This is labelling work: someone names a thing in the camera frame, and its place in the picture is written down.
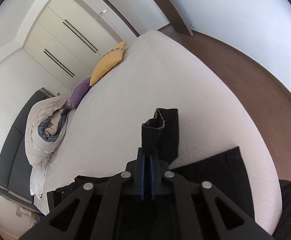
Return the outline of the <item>purple cushion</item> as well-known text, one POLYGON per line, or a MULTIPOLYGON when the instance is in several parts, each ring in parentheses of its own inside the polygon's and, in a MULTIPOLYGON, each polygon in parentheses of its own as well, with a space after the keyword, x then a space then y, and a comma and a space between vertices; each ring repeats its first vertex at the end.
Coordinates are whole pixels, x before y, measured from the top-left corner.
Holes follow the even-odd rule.
POLYGON ((71 95, 69 96, 67 102, 65 103, 65 109, 71 110, 76 109, 83 99, 83 97, 90 90, 90 78, 81 81, 79 84, 75 86, 71 95))

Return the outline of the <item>dark brown door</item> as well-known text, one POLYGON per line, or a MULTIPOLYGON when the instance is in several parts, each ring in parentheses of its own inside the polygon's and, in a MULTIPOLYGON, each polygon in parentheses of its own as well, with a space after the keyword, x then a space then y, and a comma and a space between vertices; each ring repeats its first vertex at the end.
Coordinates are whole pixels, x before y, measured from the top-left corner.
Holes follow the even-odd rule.
POLYGON ((153 0, 157 6, 164 13, 165 17, 173 27, 173 29, 180 34, 192 37, 193 33, 190 25, 186 23, 181 11, 173 0, 153 0))

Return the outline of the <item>white pillow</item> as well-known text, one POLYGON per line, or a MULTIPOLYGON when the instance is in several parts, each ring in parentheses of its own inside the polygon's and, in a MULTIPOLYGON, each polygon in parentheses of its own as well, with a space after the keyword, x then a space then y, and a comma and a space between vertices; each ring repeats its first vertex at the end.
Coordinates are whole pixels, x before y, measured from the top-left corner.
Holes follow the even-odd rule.
POLYGON ((39 199, 42 198, 46 172, 47 165, 41 162, 32 167, 32 172, 30 174, 30 194, 39 199))

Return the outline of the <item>cream wardrobe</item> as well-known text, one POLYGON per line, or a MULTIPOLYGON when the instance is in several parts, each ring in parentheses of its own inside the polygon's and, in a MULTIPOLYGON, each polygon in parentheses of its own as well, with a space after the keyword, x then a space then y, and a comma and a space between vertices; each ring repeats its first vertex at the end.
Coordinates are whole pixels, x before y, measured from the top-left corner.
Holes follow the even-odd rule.
POLYGON ((30 31, 25 51, 72 90, 92 75, 116 40, 75 0, 50 0, 30 31))

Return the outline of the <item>dark grey headboard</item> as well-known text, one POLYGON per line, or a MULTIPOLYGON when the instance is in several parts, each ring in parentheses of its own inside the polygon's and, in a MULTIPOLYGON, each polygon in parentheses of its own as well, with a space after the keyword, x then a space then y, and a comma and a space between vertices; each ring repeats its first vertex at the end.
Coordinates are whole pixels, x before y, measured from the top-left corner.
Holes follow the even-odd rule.
POLYGON ((28 114, 33 105, 50 95, 37 90, 19 112, 0 152, 0 196, 35 213, 40 213, 30 194, 32 166, 25 152, 25 131, 28 114))

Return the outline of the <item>black denim pants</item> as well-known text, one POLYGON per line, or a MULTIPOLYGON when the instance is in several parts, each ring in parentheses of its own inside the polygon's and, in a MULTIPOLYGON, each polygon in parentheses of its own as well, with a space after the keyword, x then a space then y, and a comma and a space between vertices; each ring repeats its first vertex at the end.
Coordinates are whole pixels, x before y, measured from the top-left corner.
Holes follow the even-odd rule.
MULTIPOLYGON (((179 116, 176 108, 156 109, 142 124, 142 146, 156 150, 158 159, 171 164, 179 156, 179 116)), ((239 147, 194 163, 173 168, 191 183, 209 181, 247 215, 254 218, 254 204, 248 174, 239 147)))

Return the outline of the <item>grey rolled duvet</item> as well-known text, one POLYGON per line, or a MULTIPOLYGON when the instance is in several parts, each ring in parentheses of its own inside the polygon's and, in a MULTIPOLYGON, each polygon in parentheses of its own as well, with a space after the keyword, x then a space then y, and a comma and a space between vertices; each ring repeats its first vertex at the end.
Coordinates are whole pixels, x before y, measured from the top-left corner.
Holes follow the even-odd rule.
POLYGON ((39 101, 31 108, 25 131, 25 150, 30 165, 47 161, 62 142, 68 111, 65 96, 39 101))

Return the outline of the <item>yellow cushion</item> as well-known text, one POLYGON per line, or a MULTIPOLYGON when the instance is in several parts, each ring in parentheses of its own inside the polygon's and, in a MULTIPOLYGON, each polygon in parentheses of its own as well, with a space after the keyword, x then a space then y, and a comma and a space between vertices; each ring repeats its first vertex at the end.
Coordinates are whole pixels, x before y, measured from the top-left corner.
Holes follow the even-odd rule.
POLYGON ((126 40, 116 44, 100 58, 92 72, 90 87, 95 85, 105 74, 122 61, 125 47, 126 40))

